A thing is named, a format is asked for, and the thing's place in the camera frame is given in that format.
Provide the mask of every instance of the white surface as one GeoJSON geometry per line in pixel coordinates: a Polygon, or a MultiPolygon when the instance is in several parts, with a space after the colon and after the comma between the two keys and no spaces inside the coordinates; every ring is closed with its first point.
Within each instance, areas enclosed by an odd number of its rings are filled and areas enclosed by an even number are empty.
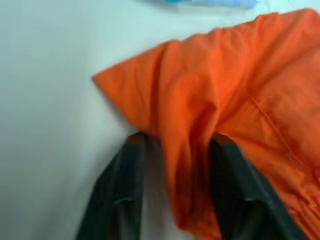
{"type": "MultiPolygon", "coordinates": [[[[157,0],[0,0],[0,239],[73,239],[95,179],[134,131],[90,80],[94,73],[171,38],[302,7],[320,3],[261,0],[235,11],[157,0]]],[[[172,225],[154,164],[143,239],[186,239],[172,225]],[[156,189],[163,200],[154,201],[156,189]]]]}

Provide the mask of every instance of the orange garment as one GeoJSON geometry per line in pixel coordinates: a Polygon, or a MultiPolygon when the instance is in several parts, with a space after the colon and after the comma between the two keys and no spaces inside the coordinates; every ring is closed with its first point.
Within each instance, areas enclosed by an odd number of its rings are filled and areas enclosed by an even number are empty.
{"type": "Polygon", "coordinates": [[[138,129],[161,139],[177,225],[221,239],[208,144],[228,136],[269,179],[295,222],[320,239],[320,16],[258,16],[165,42],[94,76],[138,129]]]}

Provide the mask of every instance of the blue object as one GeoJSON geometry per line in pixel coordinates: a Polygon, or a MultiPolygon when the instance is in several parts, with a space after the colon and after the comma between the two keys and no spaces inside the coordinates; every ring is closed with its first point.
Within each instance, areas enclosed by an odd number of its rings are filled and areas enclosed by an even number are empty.
{"type": "Polygon", "coordinates": [[[165,0],[167,3],[191,3],[207,6],[226,6],[226,7],[243,7],[254,8],[257,0],[165,0]]]}

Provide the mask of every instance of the orange cloth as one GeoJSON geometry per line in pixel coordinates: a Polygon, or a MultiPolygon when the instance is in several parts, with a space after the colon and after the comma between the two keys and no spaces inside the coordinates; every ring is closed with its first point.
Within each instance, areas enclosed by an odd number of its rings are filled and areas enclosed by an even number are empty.
{"type": "Polygon", "coordinates": [[[228,136],[270,180],[309,239],[320,239],[320,16],[258,16],[165,42],[94,76],[138,129],[161,139],[177,225],[221,239],[208,144],[228,136]]]}

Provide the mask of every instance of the seam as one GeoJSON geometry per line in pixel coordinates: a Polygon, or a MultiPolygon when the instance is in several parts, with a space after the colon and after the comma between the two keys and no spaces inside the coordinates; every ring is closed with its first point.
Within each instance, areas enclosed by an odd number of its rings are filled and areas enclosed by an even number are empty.
{"type": "MultiPolygon", "coordinates": [[[[291,157],[293,157],[294,159],[296,160],[300,160],[299,157],[297,155],[295,155],[289,144],[286,142],[286,140],[284,139],[284,137],[282,136],[280,130],[276,127],[276,125],[274,124],[274,122],[272,121],[272,119],[269,117],[269,115],[260,107],[260,105],[258,104],[257,100],[251,96],[249,98],[252,102],[253,102],[253,105],[256,107],[256,109],[263,115],[263,117],[265,117],[265,119],[268,121],[268,123],[270,124],[270,126],[272,127],[272,129],[275,131],[275,133],[277,134],[277,136],[279,137],[280,141],[284,144],[284,146],[287,148],[287,151],[288,153],[291,155],[291,157]]],[[[313,204],[311,205],[303,205],[303,206],[300,206],[301,209],[299,210],[296,210],[294,209],[294,213],[293,214],[297,214],[297,213],[300,213],[302,212],[303,210],[311,210],[311,209],[314,209],[314,208],[320,208],[320,203],[318,201],[314,202],[313,204]]]]}
{"type": "Polygon", "coordinates": [[[266,120],[269,122],[269,124],[271,125],[272,129],[275,131],[275,133],[277,134],[277,136],[279,137],[279,139],[281,140],[281,142],[284,144],[284,146],[287,148],[288,153],[295,158],[298,161],[301,161],[301,159],[295,155],[295,153],[291,150],[289,144],[287,143],[287,141],[285,140],[285,138],[282,136],[280,130],[276,127],[276,125],[274,124],[274,122],[272,121],[272,119],[269,117],[269,115],[260,107],[260,105],[258,104],[257,100],[252,96],[251,101],[253,102],[254,106],[259,110],[260,113],[262,113],[262,115],[266,118],[266,120]]]}

